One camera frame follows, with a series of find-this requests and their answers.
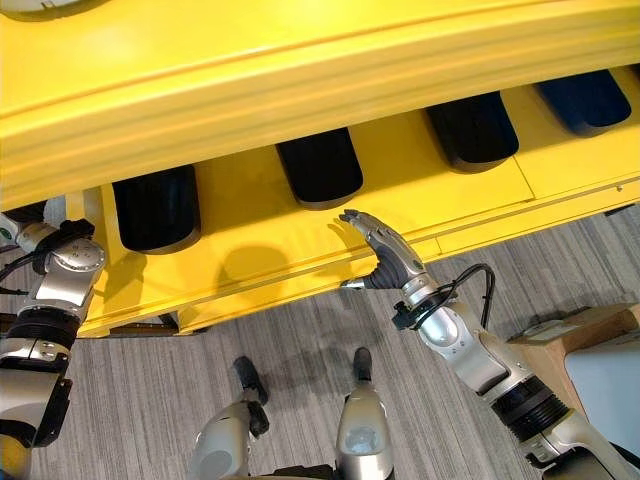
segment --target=black cable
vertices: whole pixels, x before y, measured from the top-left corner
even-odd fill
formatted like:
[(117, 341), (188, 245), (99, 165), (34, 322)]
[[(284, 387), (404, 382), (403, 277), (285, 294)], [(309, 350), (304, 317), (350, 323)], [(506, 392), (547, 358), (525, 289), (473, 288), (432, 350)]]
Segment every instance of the black cable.
[[(35, 258), (38, 255), (42, 255), (42, 254), (35, 254), (34, 252), (28, 253), (22, 257), (19, 257), (17, 259), (15, 259), (13, 262), (11, 263), (7, 263), (4, 268), (2, 270), (0, 270), (0, 283), (7, 278), (9, 275), (11, 275), (15, 270), (17, 270), (20, 267), (24, 267), (25, 265), (29, 265), (31, 262), (33, 262), (35, 260)], [(5, 288), (0, 286), (0, 294), (4, 294), (4, 295), (28, 295), (29, 292), (25, 292), (23, 290), (14, 290), (11, 288)]]
[(3, 247), (0, 247), (0, 253), (10, 252), (11, 250), (15, 250), (16, 248), (18, 248), (17, 245), (5, 245)]
[(640, 469), (640, 458), (638, 458), (634, 453), (630, 452), (626, 448), (621, 447), (620, 445), (616, 445), (613, 442), (609, 442), (609, 443), (613, 448), (615, 448), (618, 451), (618, 453), (622, 456), (622, 458), (624, 458), (627, 462), (629, 462), (631, 465), (633, 465), (637, 469)]
[(462, 272), (458, 278), (456, 278), (453, 282), (448, 283), (446, 285), (442, 285), (438, 287), (438, 289), (432, 294), (432, 296), (440, 296), (440, 300), (434, 303), (425, 313), (422, 315), (422, 318), (416, 322), (416, 324), (411, 327), (413, 330), (419, 330), (422, 324), (431, 316), (433, 313), (438, 310), (440, 307), (445, 305), (455, 293), (456, 289), (466, 282), (470, 277), (475, 275), (478, 272), (485, 272), (485, 283), (486, 283), (486, 291), (483, 296), (484, 298), (484, 306), (482, 308), (482, 316), (480, 317), (480, 325), (482, 328), (486, 329), (489, 325), (489, 313), (491, 312), (491, 301), (493, 300), (493, 291), (496, 285), (496, 276), (493, 273), (493, 269), (487, 265), (486, 263), (477, 263), (476, 265), (472, 265), (467, 268), (464, 272)]

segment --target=white object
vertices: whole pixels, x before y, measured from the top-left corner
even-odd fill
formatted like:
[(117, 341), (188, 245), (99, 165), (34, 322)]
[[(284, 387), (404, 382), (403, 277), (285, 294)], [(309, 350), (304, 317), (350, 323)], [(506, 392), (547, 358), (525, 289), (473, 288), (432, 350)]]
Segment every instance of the white object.
[(640, 330), (571, 352), (564, 362), (589, 422), (640, 456)]

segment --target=yellow ledge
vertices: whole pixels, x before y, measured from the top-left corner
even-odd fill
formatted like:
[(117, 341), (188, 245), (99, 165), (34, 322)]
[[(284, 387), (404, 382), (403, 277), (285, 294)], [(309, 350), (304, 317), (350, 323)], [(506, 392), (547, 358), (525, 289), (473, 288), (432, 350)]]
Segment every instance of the yellow ledge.
[(640, 61), (637, 0), (107, 2), (0, 16), (0, 208)]
[[(423, 111), (351, 126), (365, 183), (346, 207), (379, 216), (432, 260), (637, 201), (640, 82), (626, 68), (613, 75), (633, 113), (593, 138), (564, 133), (531, 87), (503, 92), (523, 148), (484, 173), (450, 170)], [(170, 255), (122, 246), (110, 185), (67, 196), (69, 217), (94, 223), (108, 255), (82, 335), (176, 309), (188, 332), (205, 317), (335, 288), (375, 264), (362, 237), (336, 221), (341, 209), (296, 204), (274, 146), (198, 163), (196, 175), (203, 237)], [(212, 299), (204, 313), (188, 307)]]

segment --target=yellow cabinet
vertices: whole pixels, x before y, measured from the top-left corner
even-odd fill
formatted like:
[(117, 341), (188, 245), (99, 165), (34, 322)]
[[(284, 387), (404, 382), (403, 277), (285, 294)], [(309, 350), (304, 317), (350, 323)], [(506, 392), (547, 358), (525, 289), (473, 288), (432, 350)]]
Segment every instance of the yellow cabinet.
[[(428, 239), (446, 222), (532, 197), (513, 159), (482, 174), (452, 172), (421, 111), (349, 131), (365, 180), (345, 207), (374, 212), (410, 241), (421, 241), (425, 258), (440, 253)], [(337, 221), (342, 208), (314, 212), (297, 205), (274, 146), (196, 164), (196, 176), (202, 238), (170, 255), (122, 246), (110, 185), (69, 197), (70, 216), (96, 225), (95, 239), (109, 259), (83, 330), (292, 281), (372, 254), (360, 234)], [(365, 273), (365, 266), (371, 263), (354, 273)], [(305, 277), (303, 290), (335, 287), (351, 273), (337, 268), (341, 275), (323, 270)]]

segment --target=robotic hand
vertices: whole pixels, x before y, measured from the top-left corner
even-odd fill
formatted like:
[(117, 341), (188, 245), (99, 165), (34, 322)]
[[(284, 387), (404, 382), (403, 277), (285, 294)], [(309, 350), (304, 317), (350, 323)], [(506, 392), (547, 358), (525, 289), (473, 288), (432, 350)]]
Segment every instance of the robotic hand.
[[(451, 365), (511, 429), (529, 462), (545, 469), (544, 478), (640, 479), (581, 414), (567, 408), (524, 361), (485, 330), (494, 283), (490, 267), (473, 266), (452, 283), (438, 286), (417, 253), (380, 220), (356, 210), (346, 210), (340, 219), (362, 233), (379, 260), (370, 275), (342, 287), (401, 289), (404, 301), (395, 306), (396, 327), (416, 330)], [(455, 300), (456, 287), (478, 271), (485, 271), (487, 278), (482, 321)]]
[[(90, 240), (85, 220), (58, 230), (43, 222), (44, 202), (0, 213), (0, 234), (26, 255), (5, 266), (33, 263), (42, 275), (17, 319), (0, 340), (0, 478), (29, 475), (31, 449), (53, 442), (69, 405), (71, 381), (64, 378), (70, 349), (87, 316), (92, 287), (105, 253)], [(0, 287), (0, 293), (24, 294)]]

